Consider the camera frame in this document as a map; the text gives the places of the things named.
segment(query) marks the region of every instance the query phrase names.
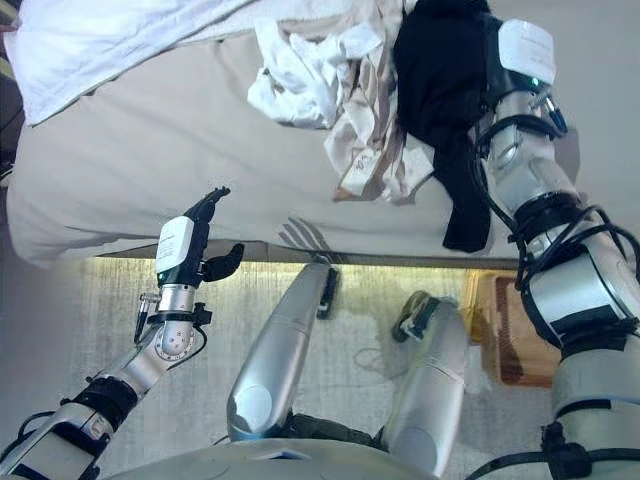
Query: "crumpled clothing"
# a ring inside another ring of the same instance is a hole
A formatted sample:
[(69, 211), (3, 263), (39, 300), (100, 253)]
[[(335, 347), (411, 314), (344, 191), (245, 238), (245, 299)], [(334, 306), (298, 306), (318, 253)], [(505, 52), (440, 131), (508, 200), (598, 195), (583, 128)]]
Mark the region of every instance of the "crumpled clothing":
[(368, 0), (320, 43), (287, 37), (274, 21), (256, 25), (264, 67), (249, 103), (280, 123), (331, 128), (324, 146), (340, 178), (335, 201), (411, 201), (433, 172), (433, 150), (415, 139), (405, 147), (397, 120), (391, 51), (401, 22), (402, 0)]
[(279, 123), (331, 128), (353, 82), (349, 60), (360, 59), (382, 39), (364, 22), (320, 43), (285, 37), (273, 19), (256, 21), (264, 66), (249, 87), (248, 102)]
[(341, 177), (334, 200), (411, 200), (433, 172), (433, 151), (415, 139), (405, 147), (405, 134), (397, 121), (391, 50), (402, 21), (401, 2), (359, 2), (345, 23), (359, 21), (372, 25), (384, 42), (360, 61), (353, 93), (324, 144)]

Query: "beige fabric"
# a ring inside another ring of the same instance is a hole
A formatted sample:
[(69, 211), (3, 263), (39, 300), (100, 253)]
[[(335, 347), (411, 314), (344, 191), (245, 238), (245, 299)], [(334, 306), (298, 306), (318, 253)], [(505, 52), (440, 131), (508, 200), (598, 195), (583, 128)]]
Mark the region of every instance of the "beige fabric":
[[(334, 26), (298, 28), (326, 35)], [(326, 132), (283, 127), (247, 104), (260, 64), (253, 35), (192, 44), (26, 127), (8, 193), (19, 255), (48, 262), (155, 243), (164, 222), (227, 185), (233, 193), (216, 212), (211, 238), (461, 256), (441, 246), (451, 207), (438, 182), (427, 182), (415, 204), (334, 203)], [(501, 240), (491, 255), (514, 250)]]
[[(399, 1), (359, 2), (345, 17), (346, 26), (368, 22), (384, 39), (358, 64), (357, 82), (344, 112), (325, 140), (327, 155), (340, 174), (334, 198), (377, 197), (386, 187), (384, 172), (402, 161), (403, 134), (396, 123), (397, 93), (391, 50), (402, 21)], [(385, 198), (392, 197), (391, 189)]]

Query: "white pillow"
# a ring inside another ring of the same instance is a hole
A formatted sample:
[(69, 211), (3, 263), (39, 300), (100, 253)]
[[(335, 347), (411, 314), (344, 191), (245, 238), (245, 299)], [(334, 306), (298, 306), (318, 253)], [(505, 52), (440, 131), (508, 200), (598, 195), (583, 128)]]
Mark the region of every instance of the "white pillow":
[(25, 0), (4, 43), (26, 123), (253, 0)]

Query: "black strap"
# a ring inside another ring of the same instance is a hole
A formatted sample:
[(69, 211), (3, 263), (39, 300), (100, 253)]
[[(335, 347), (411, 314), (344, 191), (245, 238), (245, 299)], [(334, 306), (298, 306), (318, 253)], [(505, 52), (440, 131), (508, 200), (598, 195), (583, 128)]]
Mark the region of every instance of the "black strap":
[[(590, 450), (585, 453), (585, 460), (588, 460), (589, 465), (595, 462), (612, 460), (640, 462), (640, 449), (636, 448), (604, 448), (601, 450)], [(524, 465), (526, 463), (567, 462), (574, 461), (575, 459), (575, 452), (570, 451), (553, 453), (523, 452), (513, 455), (505, 455), (504, 457), (496, 458), (495, 460), (491, 460), (490, 462), (484, 464), (471, 475), (469, 475), (466, 480), (476, 480), (480, 477), (488, 475), (491, 472), (495, 472), (496, 470), (500, 470), (506, 467), (512, 467), (515, 465)], [(585, 478), (585, 476), (565, 478)]]
[(49, 477), (45, 477), (44, 475), (36, 472), (34, 469), (29, 468), (22, 463), (14, 468), (13, 472), (11, 473), (28, 480), (50, 480)]
[(541, 448), (541, 452), (522, 452), (491, 460), (466, 480), (476, 480), (496, 470), (525, 463), (547, 463), (554, 480), (569, 480), (591, 475), (594, 462), (640, 461), (640, 449), (604, 448), (587, 451), (578, 443), (567, 443), (560, 422), (553, 422), (542, 429)]
[(425, 303), (422, 307), (422, 311), (420, 311), (420, 313), (415, 316), (413, 320), (413, 326), (409, 329), (415, 337), (422, 340), (422, 338), (424, 337), (424, 331), (429, 324), (429, 320), (431, 319), (433, 312), (436, 311), (436, 308), (438, 308), (438, 305), (440, 305), (440, 303), (442, 302), (440, 302), (440, 300), (436, 297), (429, 297), (427, 303)]
[(549, 136), (552, 140), (557, 137), (561, 137), (561, 133), (558, 132), (551, 124), (545, 120), (536, 117), (535, 115), (512, 115), (498, 120), (491, 125), (484, 133), (476, 140), (476, 150), (482, 156), (486, 157), (489, 153), (489, 145), (491, 139), (499, 132), (511, 125), (517, 125), (521, 128), (532, 130), (543, 135)]
[(346, 427), (340, 423), (315, 418), (310, 415), (289, 413), (289, 417), (278, 435), (281, 438), (312, 438), (316, 440), (338, 440), (378, 448), (374, 439), (365, 432)]

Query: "pile of laundry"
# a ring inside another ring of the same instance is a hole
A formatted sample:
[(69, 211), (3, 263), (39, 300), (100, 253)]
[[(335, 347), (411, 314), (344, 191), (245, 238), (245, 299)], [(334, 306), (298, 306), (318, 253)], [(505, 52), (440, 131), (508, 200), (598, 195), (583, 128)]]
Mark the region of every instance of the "pile of laundry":
[(478, 251), (491, 217), (468, 169), (474, 152), (467, 132), (483, 114), (477, 15), (489, 7), (485, 0), (420, 0), (407, 9), (401, 0), (356, 2), (323, 39), (257, 21), (264, 65), (247, 100), (283, 125), (329, 130), (324, 146), (340, 178), (336, 201), (411, 201), (433, 173), (453, 202), (443, 245)]

